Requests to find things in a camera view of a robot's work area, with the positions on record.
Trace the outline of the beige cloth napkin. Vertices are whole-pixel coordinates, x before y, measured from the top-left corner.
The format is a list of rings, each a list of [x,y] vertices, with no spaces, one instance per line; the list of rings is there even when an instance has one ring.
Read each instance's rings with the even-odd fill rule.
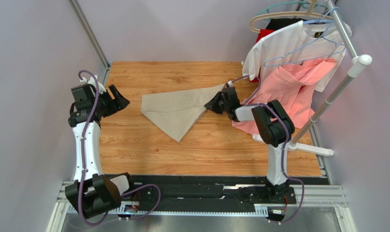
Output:
[[[179,143],[206,111],[204,105],[224,86],[146,94],[142,96],[141,113]]]

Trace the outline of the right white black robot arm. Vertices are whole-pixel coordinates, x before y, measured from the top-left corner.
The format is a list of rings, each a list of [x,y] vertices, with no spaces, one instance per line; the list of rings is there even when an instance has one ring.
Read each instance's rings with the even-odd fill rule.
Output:
[[[226,113],[233,122],[254,122],[257,133],[253,138],[267,145],[268,172],[265,196],[271,202],[284,198],[289,189],[287,175],[287,146],[295,126],[278,100],[268,103],[242,105],[234,87],[219,91],[204,107],[216,114]]]

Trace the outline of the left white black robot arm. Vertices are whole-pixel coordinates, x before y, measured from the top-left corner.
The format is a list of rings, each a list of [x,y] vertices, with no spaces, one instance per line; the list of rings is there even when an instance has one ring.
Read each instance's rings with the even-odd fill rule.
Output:
[[[99,137],[101,119],[125,109],[130,101],[114,85],[110,93],[84,84],[72,88],[74,103],[70,108],[69,125],[75,137],[76,169],[74,183],[65,188],[65,196],[79,214],[92,218],[121,206],[121,195],[130,189],[128,173],[108,177],[103,174]]]

